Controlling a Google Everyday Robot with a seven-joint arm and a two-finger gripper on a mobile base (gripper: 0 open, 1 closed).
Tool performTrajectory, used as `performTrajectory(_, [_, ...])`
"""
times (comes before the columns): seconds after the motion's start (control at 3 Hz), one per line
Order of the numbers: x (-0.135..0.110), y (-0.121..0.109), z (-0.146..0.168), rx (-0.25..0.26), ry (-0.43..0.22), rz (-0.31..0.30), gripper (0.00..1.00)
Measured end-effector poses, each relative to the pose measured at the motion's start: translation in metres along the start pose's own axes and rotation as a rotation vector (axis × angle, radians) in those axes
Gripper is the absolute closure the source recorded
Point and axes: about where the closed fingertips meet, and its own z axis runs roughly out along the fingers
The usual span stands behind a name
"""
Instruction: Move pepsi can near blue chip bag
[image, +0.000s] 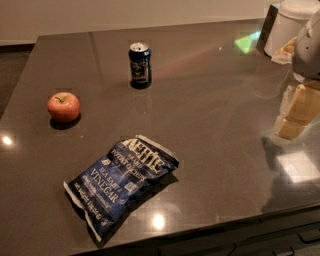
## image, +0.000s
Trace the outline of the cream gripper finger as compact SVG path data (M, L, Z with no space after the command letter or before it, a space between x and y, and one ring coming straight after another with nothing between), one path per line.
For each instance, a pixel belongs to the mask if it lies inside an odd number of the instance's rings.
M295 140L320 114L320 90L300 84L289 85L283 94L274 134Z

